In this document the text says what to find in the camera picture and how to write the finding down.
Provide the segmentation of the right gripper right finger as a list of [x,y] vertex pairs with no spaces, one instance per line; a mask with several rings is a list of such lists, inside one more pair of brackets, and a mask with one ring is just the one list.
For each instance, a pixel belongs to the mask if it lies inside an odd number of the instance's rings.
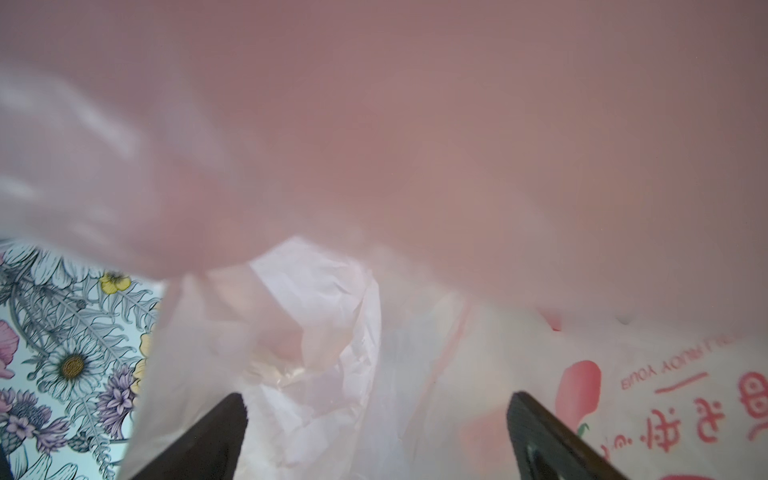
[[625,480],[534,397],[515,392],[507,430],[522,480]]

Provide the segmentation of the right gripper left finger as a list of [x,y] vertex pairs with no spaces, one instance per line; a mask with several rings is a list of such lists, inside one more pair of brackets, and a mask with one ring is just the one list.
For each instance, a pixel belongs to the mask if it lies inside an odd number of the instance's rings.
[[247,425],[243,398],[231,393],[132,479],[232,480]]

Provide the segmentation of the pink plastic bag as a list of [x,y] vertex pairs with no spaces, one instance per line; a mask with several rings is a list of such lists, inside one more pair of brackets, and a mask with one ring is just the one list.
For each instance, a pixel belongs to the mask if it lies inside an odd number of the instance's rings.
[[166,284],[123,478],[767,475],[763,1],[5,1],[1,233]]

